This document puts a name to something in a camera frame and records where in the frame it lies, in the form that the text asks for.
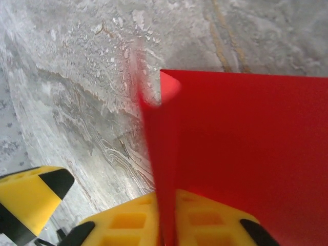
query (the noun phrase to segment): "black edge trim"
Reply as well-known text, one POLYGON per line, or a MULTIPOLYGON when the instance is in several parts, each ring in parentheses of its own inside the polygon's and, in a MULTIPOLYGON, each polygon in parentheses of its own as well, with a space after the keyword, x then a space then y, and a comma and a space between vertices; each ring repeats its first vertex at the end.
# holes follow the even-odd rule
POLYGON ((47 241, 44 241, 43 239, 41 238, 38 238, 37 240, 34 241, 34 244, 36 246, 56 246, 56 245, 53 245, 52 243, 50 242, 47 242, 47 241))
POLYGON ((74 183, 73 175, 64 168, 39 174, 39 177, 61 200, 63 200, 74 183))
POLYGON ((95 226, 93 221, 88 221, 74 227, 58 246, 81 246, 95 226))
POLYGON ((18 172, 14 172, 14 173, 8 173, 8 174, 5 174, 3 176, 0 176, 0 179, 1 178, 5 178, 5 177, 8 177, 10 175, 14 175, 14 174, 17 174, 17 173, 23 173, 23 172, 27 172, 27 171, 31 171, 33 169, 37 169, 37 168, 40 168, 40 167, 36 167, 36 168, 29 168, 29 169, 25 169, 25 170, 22 170, 22 171, 18 171, 18 172))
POLYGON ((17 246, 24 246, 36 236, 0 203, 0 231, 17 246))
POLYGON ((258 246, 279 246, 278 242, 260 224, 248 219, 239 221, 258 246))
POLYGON ((67 235, 65 228, 60 228, 56 231, 59 242, 61 242, 67 235))

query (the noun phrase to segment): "yellow plastic part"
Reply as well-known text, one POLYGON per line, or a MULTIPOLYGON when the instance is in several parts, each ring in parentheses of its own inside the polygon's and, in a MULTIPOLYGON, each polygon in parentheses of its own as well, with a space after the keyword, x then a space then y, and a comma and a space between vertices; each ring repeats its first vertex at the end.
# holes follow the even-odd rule
POLYGON ((177 191, 177 238, 179 246, 256 246, 240 224, 258 220, 243 211, 193 193, 177 191))
POLYGON ((0 179, 0 203, 34 235, 41 232, 61 202, 38 175, 59 169, 44 166, 0 179))
POLYGON ((155 193, 149 193, 83 220, 95 228, 82 246, 157 246, 158 213, 155 193))

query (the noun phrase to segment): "concrete wall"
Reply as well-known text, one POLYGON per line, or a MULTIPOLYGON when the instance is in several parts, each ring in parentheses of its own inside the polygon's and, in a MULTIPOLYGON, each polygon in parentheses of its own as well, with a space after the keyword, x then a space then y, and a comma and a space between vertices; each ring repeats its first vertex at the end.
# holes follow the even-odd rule
POLYGON ((71 227, 152 190, 123 73, 143 39, 160 68, 328 75, 326 0, 1 0, 0 65, 34 166, 76 183, 56 211, 71 227))

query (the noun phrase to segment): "white stain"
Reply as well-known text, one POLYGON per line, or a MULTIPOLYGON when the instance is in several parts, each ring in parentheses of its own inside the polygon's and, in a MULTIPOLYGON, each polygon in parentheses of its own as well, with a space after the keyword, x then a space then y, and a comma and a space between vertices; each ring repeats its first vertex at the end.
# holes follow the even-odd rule
POLYGON ((128 59, 128 57, 129 57, 129 50, 128 49, 125 50, 124 57, 125 57, 125 59, 128 59))
POLYGON ((160 42, 160 38, 153 37, 153 41, 158 44, 160 42))
POLYGON ((98 24, 97 26, 93 27, 93 28, 91 29, 91 31, 92 31, 94 34, 99 33, 99 32, 101 31, 102 27, 103 27, 102 24, 98 24))
POLYGON ((51 93, 51 85, 50 85, 50 83, 42 84, 42 91, 45 94, 47 94, 48 96, 50 96, 50 93, 51 93))
POLYGON ((56 41, 56 32, 55 30, 51 30, 51 39, 55 42, 56 41))
POLYGON ((236 8, 247 8, 249 5, 249 1, 245 0, 230 0, 229 1, 230 6, 236 7, 236 8))
POLYGON ((169 8, 171 9, 171 10, 173 10, 173 9, 175 9, 175 8, 177 8, 177 7, 179 7, 179 4, 178 3, 168 3, 169 4, 169 8))
POLYGON ((118 18, 118 23, 120 27, 123 27, 123 20, 121 17, 118 18))
POLYGON ((140 29, 144 29, 145 26, 145 18, 144 18, 144 11, 141 10, 133 10, 132 11, 132 18, 137 23, 137 25, 140 27, 140 29))
POLYGON ((151 56, 155 57, 156 59, 159 59, 160 61, 164 62, 163 57, 156 55, 155 52, 152 51, 151 49, 145 48, 145 51, 149 53, 151 56))
POLYGON ((184 2, 184 7, 185 7, 186 9, 190 9, 190 8, 196 7, 196 5, 195 5, 195 4, 192 4, 192 3, 189 2, 189 1, 185 1, 185 2, 184 2))
POLYGON ((6 168, 1 168, 0 169, 0 175, 5 175, 7 174, 7 169, 6 168))

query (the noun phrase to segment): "gray ground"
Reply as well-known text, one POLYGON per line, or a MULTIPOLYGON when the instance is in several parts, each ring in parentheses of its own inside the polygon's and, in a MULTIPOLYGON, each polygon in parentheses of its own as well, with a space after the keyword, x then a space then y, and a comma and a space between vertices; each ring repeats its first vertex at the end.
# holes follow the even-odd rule
POLYGON ((157 94, 160 68, 327 76, 327 13, 326 0, 1 0, 0 66, 31 165, 76 178, 56 226, 153 189, 123 72, 136 37, 157 94))
POLYGON ((10 89, 0 69, 0 175, 31 167, 10 89))

